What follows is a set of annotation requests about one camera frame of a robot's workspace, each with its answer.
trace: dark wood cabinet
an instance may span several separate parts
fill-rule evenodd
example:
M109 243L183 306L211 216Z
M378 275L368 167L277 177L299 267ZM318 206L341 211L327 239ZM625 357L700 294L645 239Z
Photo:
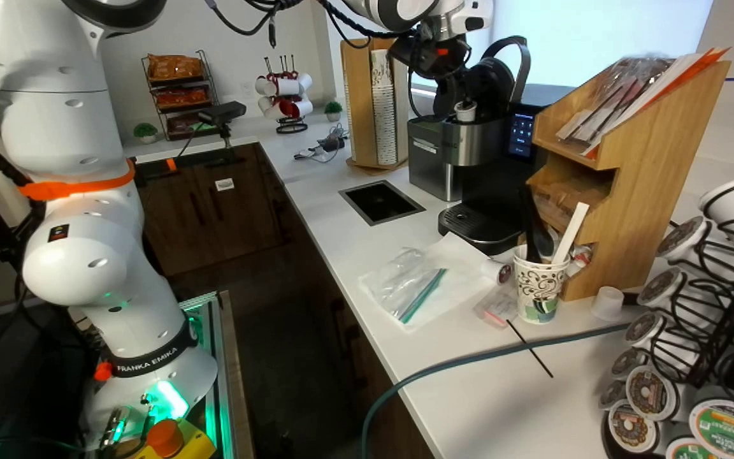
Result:
M282 243L277 192L259 145L138 167L146 239L165 275L210 267Z

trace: cabinet door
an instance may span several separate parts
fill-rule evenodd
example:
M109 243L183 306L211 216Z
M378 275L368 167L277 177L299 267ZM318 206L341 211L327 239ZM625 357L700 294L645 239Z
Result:
M280 243L258 162L258 150L235 148L235 159L194 169L199 204L210 219L201 243L213 261L240 259Z
M210 224L189 174L157 177L138 187L146 211L146 237L165 275L185 274L211 256L201 244Z

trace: green light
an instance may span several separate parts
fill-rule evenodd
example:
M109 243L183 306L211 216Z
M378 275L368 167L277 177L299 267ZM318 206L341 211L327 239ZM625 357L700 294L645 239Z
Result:
M185 399L169 382L161 381L149 390L149 419L151 424L165 420L165 419L183 419L189 414Z

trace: capsule carousel rack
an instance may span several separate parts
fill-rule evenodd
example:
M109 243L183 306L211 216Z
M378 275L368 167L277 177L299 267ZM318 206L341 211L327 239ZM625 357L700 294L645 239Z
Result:
M658 259L666 271L640 292L645 315L602 390L603 448L611 459L734 456L734 181L672 224Z

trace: kitchen counter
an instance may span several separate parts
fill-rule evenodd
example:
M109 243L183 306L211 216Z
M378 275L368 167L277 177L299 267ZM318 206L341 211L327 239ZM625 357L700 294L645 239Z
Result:
M349 302L355 320L393 381L429 366L518 345L509 330L481 321L471 304L454 306L424 327L405 330L360 285L360 278L400 256L405 248L431 248L440 239L435 216L445 206L408 181L408 169L360 172L343 148L328 164L294 162L328 132L324 118L299 135L276 135L272 121L238 121L233 145L259 142L294 206L309 228L328 274ZM132 145L141 164L177 157L183 142ZM197 137L189 154L213 150L217 137ZM424 211L369 228L341 188L389 181ZM603 327L587 302L563 304L555 321L532 327L516 321L528 340L573 335ZM544 346L538 355L552 378L528 353L465 366L408 385L400 399L435 456L607 456L602 448L602 412L597 390L607 367L628 349L619 335Z

